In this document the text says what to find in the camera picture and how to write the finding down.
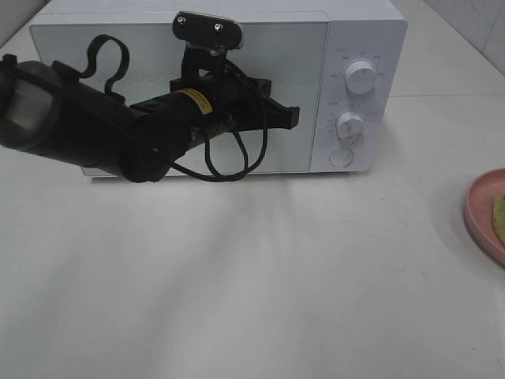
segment microwave knob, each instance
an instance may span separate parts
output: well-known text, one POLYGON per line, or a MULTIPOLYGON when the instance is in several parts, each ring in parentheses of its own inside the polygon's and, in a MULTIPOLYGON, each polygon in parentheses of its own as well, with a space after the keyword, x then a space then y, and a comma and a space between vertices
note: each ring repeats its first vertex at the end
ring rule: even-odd
POLYGON ((342 114, 336 124, 337 136, 340 140, 352 142, 355 141, 365 131, 365 121, 363 118, 354 112, 342 114))
POLYGON ((346 86, 354 95, 364 95, 376 86, 376 76, 377 71, 373 62, 360 60, 347 67, 346 86))

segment white microwave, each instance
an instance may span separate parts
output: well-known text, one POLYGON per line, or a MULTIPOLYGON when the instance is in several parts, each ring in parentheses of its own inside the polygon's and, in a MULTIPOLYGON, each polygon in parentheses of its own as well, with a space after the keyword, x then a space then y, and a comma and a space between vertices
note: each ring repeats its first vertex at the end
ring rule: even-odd
MULTIPOLYGON (((30 30, 42 62, 86 66, 90 41, 105 33, 130 51, 129 72, 115 85, 127 104, 161 96, 180 77, 185 44, 172 33, 180 10, 240 23, 245 45, 228 59, 252 77, 272 81, 271 97, 300 107, 298 126, 269 132, 267 155, 256 173, 367 171, 402 50, 407 23, 388 0, 53 0, 30 30)), ((105 46, 99 72, 83 81, 101 89, 119 54, 105 46)), ((254 157, 261 132, 243 139, 254 157)), ((221 172, 241 170, 231 135, 212 141, 221 172)), ((178 163, 207 172, 204 148, 178 163)), ((89 176, 107 176, 84 169, 89 176)))

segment plate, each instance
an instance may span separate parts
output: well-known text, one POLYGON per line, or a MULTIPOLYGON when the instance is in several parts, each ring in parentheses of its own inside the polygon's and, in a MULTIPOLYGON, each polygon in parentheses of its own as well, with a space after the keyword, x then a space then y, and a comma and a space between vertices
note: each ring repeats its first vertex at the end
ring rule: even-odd
POLYGON ((466 194, 465 219, 469 231, 481 248, 505 265, 505 247, 493 226, 495 199, 505 193, 505 169, 493 170, 479 177, 466 194))

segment countertop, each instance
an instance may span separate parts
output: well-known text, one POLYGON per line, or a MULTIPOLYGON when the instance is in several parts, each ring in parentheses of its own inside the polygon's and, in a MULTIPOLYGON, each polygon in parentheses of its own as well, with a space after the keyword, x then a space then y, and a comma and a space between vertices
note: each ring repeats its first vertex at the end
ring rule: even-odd
MULTIPOLYGON (((131 185, 0 149, 0 377, 505 377, 505 271, 462 218, 504 165, 505 78, 396 3, 365 174, 131 185)), ((6 52, 37 58, 26 28, 6 52)))

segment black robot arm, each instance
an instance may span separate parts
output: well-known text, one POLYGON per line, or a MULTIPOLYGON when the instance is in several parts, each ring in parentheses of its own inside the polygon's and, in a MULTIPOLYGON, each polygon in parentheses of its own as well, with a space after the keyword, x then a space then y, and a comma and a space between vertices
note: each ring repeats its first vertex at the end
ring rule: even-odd
POLYGON ((81 167, 99 168, 132 182, 157 182, 169 169, 209 182, 232 182, 255 170, 267 150, 267 131, 292 129, 299 108, 283 107, 270 98, 271 82, 247 77, 226 55, 240 47, 241 26, 235 21, 180 12, 173 32, 186 41, 181 78, 170 93, 125 105, 112 87, 129 66, 126 45, 107 35, 88 48, 88 67, 79 72, 55 61, 17 63, 6 55, 0 62, 0 144, 81 167), (122 51, 117 73, 104 92, 80 82, 96 72, 96 56, 107 41, 122 51), (240 132, 263 130, 260 155, 249 166, 240 132), (210 159, 210 140, 232 133, 244 156, 244 169, 220 174, 210 159), (193 172, 176 161, 205 145, 212 175, 193 172))

